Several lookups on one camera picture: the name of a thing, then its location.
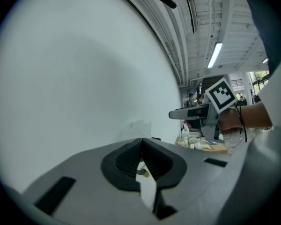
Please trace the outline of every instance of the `cable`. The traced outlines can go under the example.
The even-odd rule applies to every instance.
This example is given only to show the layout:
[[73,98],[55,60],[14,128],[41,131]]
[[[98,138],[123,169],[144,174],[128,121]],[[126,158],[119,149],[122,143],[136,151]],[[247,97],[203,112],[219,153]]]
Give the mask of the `cable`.
[[248,140],[247,140],[247,132],[246,132],[246,130],[245,130],[245,125],[244,125],[244,120],[243,120],[243,117],[242,117],[242,115],[241,115],[241,106],[240,106],[240,104],[239,104],[240,112],[239,112],[239,110],[238,110],[238,108],[237,108],[237,106],[236,106],[235,104],[234,104],[234,107],[235,107],[235,109],[236,109],[236,111],[237,111],[237,114],[238,114],[238,116],[239,116],[240,123],[242,124],[242,126],[243,126],[243,128],[244,128],[245,142],[248,142]]
[[230,148],[236,147],[236,146],[237,146],[238,144],[240,144],[243,140],[244,140],[244,139],[242,138],[236,145],[234,145],[233,147],[230,147]]
[[186,0],[186,2],[187,2],[189,14],[191,16],[192,33],[195,33],[195,28],[194,28],[194,24],[193,24],[193,17],[192,17],[192,10],[191,10],[190,4],[189,4],[189,0]]

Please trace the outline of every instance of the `ceiling light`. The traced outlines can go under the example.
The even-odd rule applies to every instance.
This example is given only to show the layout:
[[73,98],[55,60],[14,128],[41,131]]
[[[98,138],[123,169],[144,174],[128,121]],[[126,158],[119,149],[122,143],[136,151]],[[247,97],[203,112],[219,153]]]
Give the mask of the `ceiling light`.
[[208,64],[207,68],[212,68],[213,67],[214,62],[215,62],[217,56],[219,55],[222,46],[223,46],[222,42],[216,42],[215,43],[214,52],[212,53],[212,57],[210,59],[210,62]]

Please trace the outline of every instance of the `ceiling beam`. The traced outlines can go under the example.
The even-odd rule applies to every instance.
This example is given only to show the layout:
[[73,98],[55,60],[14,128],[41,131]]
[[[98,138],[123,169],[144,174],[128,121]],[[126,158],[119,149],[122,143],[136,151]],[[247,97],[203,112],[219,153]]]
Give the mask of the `ceiling beam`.
[[226,39],[231,26],[234,10],[234,0],[222,0],[222,22],[218,41],[223,43],[222,49],[226,46]]
[[[233,63],[239,63],[239,62],[246,62],[244,60],[239,60],[239,61],[230,61],[230,62],[220,62],[218,63],[219,65],[226,65],[226,64],[233,64]],[[193,71],[195,70],[194,68],[196,68],[196,66],[190,67],[189,71]]]
[[171,10],[172,13],[174,14],[174,17],[176,19],[177,25],[178,25],[178,29],[180,32],[180,37],[182,40],[182,48],[183,48],[183,52],[184,52],[184,60],[185,60],[185,73],[186,73],[186,86],[188,86],[188,79],[189,79],[189,72],[188,72],[188,52],[187,52],[187,43],[186,43],[186,30],[184,29],[184,22],[182,22],[182,11],[180,6],[177,7],[177,9],[172,9]]
[[257,51],[257,49],[259,48],[259,46],[262,44],[262,40],[261,38],[258,36],[255,40],[255,42],[252,44],[252,46],[250,47],[249,51],[246,53],[246,55],[242,58],[242,61],[245,61],[244,63],[238,63],[235,67],[236,70],[239,70],[243,65],[245,65],[249,59],[251,58],[251,56],[254,55],[254,53]]
[[205,65],[205,60],[207,58],[207,54],[209,52],[209,45],[210,45],[210,37],[211,37],[211,17],[212,17],[212,11],[211,11],[211,0],[208,0],[208,7],[209,7],[209,28],[208,28],[208,41],[207,41],[207,47],[205,52],[205,58],[203,60],[203,66],[201,67],[200,73],[203,70],[203,67]]

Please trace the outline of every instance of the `person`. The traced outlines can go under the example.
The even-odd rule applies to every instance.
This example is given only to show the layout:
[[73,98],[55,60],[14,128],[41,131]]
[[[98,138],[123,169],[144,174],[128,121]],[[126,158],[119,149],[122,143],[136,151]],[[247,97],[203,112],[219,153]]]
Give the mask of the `person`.
[[258,103],[258,102],[261,101],[261,100],[260,100],[260,97],[259,97],[258,95],[255,95],[255,96],[254,96],[254,100],[255,100],[255,103]]
[[190,107],[196,106],[197,104],[195,103],[195,99],[194,99],[194,97],[193,97],[193,94],[190,93],[190,94],[188,95],[188,97],[189,97],[188,102],[189,102],[189,104],[190,104]]
[[251,92],[251,98],[252,98],[252,104],[254,104],[255,103],[255,99],[254,99],[253,92]]
[[[263,41],[269,71],[272,74],[281,62],[281,2],[275,3],[274,0],[247,0],[247,2],[254,24]],[[242,118],[247,128],[272,126],[269,114],[262,102],[242,107]],[[221,130],[242,127],[235,109],[222,112],[219,124]]]
[[203,99],[204,99],[204,95],[203,94],[199,94],[198,98],[197,98],[197,102],[198,102],[199,105],[203,103]]

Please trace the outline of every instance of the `gray plastic surface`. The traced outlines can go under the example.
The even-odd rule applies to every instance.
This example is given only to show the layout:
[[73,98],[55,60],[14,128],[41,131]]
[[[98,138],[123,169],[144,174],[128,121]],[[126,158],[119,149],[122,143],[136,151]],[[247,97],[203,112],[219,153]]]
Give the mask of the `gray plastic surface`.
[[197,120],[200,119],[200,116],[188,116],[188,111],[191,110],[194,113],[200,114],[200,111],[202,108],[208,107],[209,104],[203,104],[200,106],[194,106],[194,107],[186,107],[186,108],[180,108],[174,111],[169,112],[169,118],[171,119],[180,119],[180,120]]
[[[218,224],[243,224],[263,206],[264,220],[281,211],[281,128],[258,135],[250,144],[239,180],[225,204]],[[276,193],[275,200],[270,200]],[[281,224],[281,216],[275,216]]]
[[[100,164],[103,157],[133,140],[118,142],[78,153],[37,179],[24,192],[34,203],[61,176],[76,179],[76,183],[56,209],[53,218],[75,224],[212,224],[238,178],[247,145],[243,144],[232,157],[188,150],[152,139],[153,142],[178,154],[187,162],[187,171],[174,188],[162,190],[165,203],[178,212],[158,220],[140,199],[139,192],[116,189],[103,176]],[[227,161],[225,168],[204,162],[206,158]]]

